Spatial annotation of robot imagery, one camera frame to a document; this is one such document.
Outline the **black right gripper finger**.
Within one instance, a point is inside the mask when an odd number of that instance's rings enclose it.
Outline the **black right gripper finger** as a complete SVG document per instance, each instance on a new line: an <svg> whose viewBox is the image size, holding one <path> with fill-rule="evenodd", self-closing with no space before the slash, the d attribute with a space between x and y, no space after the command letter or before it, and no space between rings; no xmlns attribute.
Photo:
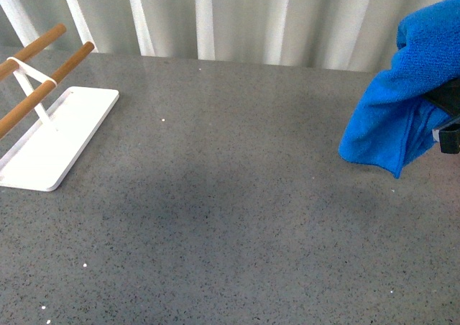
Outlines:
<svg viewBox="0 0 460 325"><path fill-rule="evenodd" d="M444 154L459 154L459 79L452 79L423 95L423 98L449 115L446 122L432 130Z"/></svg>

